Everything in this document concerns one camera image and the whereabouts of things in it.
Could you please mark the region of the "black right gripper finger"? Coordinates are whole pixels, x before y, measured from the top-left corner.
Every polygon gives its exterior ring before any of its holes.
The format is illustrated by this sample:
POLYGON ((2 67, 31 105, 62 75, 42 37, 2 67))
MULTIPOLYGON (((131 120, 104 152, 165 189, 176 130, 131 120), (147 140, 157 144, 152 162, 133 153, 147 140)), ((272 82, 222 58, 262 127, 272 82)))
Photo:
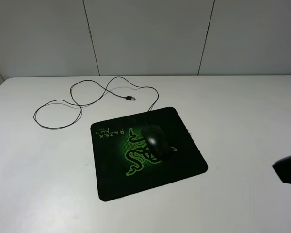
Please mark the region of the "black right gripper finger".
POLYGON ((291 155, 275 162, 272 167, 283 183, 291 184, 291 155))

